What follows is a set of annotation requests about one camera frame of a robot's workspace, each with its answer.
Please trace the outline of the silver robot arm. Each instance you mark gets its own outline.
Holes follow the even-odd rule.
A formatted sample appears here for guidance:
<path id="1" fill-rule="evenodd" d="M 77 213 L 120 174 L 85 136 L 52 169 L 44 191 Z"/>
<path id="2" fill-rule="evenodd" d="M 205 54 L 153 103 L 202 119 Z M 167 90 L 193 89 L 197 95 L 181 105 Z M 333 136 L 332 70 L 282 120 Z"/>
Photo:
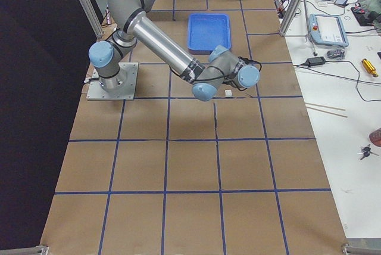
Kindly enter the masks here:
<path id="1" fill-rule="evenodd" d="M 98 74 L 91 82 L 88 98 L 92 100 L 132 100 L 136 89 L 138 64 L 126 64 L 122 59 L 143 43 L 192 85 L 194 97 L 209 101 L 222 84 L 238 89 L 254 86 L 260 79 L 259 70 L 249 61 L 233 55 L 219 45 L 209 57 L 210 65 L 199 60 L 175 43 L 148 17 L 155 0 L 108 0 L 108 6 L 118 29 L 106 40 L 94 43 L 89 59 Z"/>

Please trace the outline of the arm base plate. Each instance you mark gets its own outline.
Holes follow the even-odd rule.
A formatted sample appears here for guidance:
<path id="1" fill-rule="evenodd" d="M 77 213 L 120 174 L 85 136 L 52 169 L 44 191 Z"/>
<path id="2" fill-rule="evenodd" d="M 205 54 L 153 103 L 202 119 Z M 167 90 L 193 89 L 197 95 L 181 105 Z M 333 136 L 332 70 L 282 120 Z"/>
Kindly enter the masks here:
<path id="1" fill-rule="evenodd" d="M 92 77 L 96 80 L 89 82 L 88 101 L 134 100 L 139 63 L 119 62 L 119 66 L 119 73 L 109 79 L 99 77 L 96 69 L 93 70 Z"/>

